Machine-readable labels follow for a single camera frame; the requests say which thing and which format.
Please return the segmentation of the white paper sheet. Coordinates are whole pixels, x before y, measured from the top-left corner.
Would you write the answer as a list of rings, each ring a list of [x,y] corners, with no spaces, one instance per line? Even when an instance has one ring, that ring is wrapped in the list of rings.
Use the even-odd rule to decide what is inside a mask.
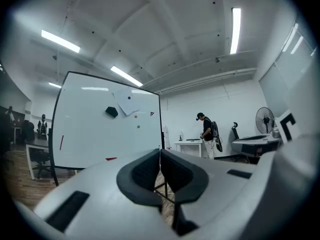
[[[117,104],[126,116],[129,116],[140,109],[139,102],[129,87],[117,90],[113,95]]]

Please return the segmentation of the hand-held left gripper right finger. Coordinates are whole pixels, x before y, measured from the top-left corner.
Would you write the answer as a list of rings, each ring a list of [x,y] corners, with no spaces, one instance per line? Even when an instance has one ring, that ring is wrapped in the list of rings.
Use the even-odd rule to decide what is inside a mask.
[[[160,170],[174,193],[172,229],[183,236],[207,224],[231,203],[255,168],[161,150]]]

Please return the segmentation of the white ceiling pipes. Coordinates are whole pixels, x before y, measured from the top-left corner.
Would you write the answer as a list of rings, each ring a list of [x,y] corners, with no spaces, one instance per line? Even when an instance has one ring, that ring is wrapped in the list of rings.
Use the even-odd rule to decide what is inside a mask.
[[[257,53],[253,50],[216,57],[202,59],[167,72],[143,84],[142,89],[164,95],[223,79],[252,76],[257,70]]]

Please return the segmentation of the white water dispenser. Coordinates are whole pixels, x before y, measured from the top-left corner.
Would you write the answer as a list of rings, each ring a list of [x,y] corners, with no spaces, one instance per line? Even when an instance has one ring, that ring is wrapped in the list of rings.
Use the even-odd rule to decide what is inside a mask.
[[[171,147],[170,145],[170,138],[169,138],[169,130],[167,126],[163,127],[163,139],[164,139],[164,148],[169,149]]]

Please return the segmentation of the window with white blinds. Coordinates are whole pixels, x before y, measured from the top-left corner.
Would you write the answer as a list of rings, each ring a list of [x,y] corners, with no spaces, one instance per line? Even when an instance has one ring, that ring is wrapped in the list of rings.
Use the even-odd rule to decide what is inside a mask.
[[[285,95],[311,64],[317,41],[304,22],[296,22],[282,50],[259,80],[267,107],[275,117],[287,109]]]

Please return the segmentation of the black whiteboard eraser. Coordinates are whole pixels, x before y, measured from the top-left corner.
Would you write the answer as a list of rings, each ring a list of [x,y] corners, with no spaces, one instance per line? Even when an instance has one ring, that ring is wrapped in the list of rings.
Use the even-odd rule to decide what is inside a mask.
[[[115,107],[108,106],[105,113],[111,118],[115,119],[118,116],[118,111]]]

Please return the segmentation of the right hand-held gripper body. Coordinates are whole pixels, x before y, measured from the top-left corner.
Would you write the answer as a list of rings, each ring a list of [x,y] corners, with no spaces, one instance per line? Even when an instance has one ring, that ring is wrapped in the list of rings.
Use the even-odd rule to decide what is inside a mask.
[[[275,120],[282,142],[318,133],[318,80],[301,79],[285,96],[287,110]]]

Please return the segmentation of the black-framed whiteboard on stand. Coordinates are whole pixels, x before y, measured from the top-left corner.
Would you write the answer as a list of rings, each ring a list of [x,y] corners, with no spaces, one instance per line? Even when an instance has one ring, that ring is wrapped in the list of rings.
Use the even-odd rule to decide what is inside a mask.
[[[125,115],[113,94],[123,88],[132,90],[140,106],[130,115]],[[116,108],[118,116],[108,116],[107,107]],[[163,143],[160,97],[114,80],[69,71],[55,102],[51,129],[49,149],[54,166],[61,169],[85,169],[106,158],[159,149]]]

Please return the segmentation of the small white table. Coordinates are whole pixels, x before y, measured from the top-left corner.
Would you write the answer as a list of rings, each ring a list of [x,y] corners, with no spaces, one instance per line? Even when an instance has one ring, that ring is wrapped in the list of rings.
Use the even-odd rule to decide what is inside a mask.
[[[179,140],[174,143],[176,150],[178,152],[181,152],[181,147],[182,146],[197,146],[198,148],[198,157],[202,157],[202,144],[203,140],[202,139],[196,139],[196,140]]]

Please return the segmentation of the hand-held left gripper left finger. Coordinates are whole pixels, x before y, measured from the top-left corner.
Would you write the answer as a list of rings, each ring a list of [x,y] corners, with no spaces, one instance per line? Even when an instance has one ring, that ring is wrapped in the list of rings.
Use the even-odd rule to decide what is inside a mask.
[[[160,151],[82,170],[47,194],[34,213],[68,240],[178,240],[154,192]]]

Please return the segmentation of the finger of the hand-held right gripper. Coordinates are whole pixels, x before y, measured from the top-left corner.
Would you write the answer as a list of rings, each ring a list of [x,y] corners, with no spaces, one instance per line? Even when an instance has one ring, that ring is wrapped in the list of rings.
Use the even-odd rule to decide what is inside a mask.
[[[233,140],[231,142],[231,149],[247,157],[260,157],[265,153],[275,151],[280,143],[280,138],[248,137]]]

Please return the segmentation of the black pedestal fan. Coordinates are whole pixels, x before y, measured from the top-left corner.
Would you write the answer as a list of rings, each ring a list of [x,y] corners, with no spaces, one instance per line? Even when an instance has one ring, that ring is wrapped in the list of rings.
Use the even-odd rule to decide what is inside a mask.
[[[265,106],[259,108],[255,115],[255,125],[260,134],[270,134],[275,125],[275,117],[272,111]]]

